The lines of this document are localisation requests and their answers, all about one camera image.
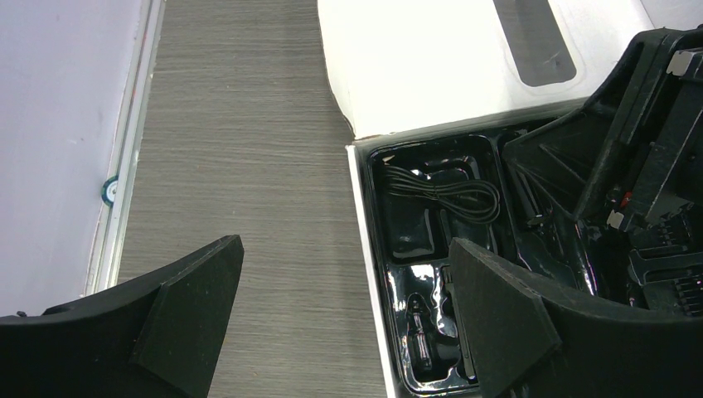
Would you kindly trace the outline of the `white box with black tray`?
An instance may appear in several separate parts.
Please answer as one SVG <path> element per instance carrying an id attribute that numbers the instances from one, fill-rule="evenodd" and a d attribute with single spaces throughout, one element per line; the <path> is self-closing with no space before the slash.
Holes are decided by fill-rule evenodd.
<path id="1" fill-rule="evenodd" d="M 382 317 L 362 146 L 566 109 L 595 90 L 635 34 L 702 21 L 699 1 L 552 1 L 549 7 L 575 76 L 531 88 L 519 78 L 490 1 L 318 3 L 329 87 L 354 137 L 347 156 L 388 397 L 412 391 L 400 376 Z"/>

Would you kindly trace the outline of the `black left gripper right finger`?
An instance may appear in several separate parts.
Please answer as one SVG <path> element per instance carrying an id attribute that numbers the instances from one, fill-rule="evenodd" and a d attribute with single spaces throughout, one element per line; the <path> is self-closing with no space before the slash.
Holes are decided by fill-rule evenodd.
<path id="1" fill-rule="evenodd" d="M 470 240 L 449 262 L 482 396 L 701 396 L 700 318 L 594 297 Z"/>

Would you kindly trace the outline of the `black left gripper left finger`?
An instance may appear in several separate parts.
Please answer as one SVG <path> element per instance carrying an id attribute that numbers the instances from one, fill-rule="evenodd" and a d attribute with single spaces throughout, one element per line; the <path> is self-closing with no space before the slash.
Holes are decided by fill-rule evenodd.
<path id="1" fill-rule="evenodd" d="M 207 396 L 244 254 L 226 235 L 39 316 L 2 317 L 2 396 Z"/>

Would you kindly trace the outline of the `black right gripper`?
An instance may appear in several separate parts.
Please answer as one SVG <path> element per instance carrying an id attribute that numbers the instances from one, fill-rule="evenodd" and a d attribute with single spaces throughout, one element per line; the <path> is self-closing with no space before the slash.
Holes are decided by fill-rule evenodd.
<path id="1" fill-rule="evenodd" d="M 502 149 L 517 263 L 634 308 L 702 313 L 702 30 L 637 34 L 578 108 Z"/>

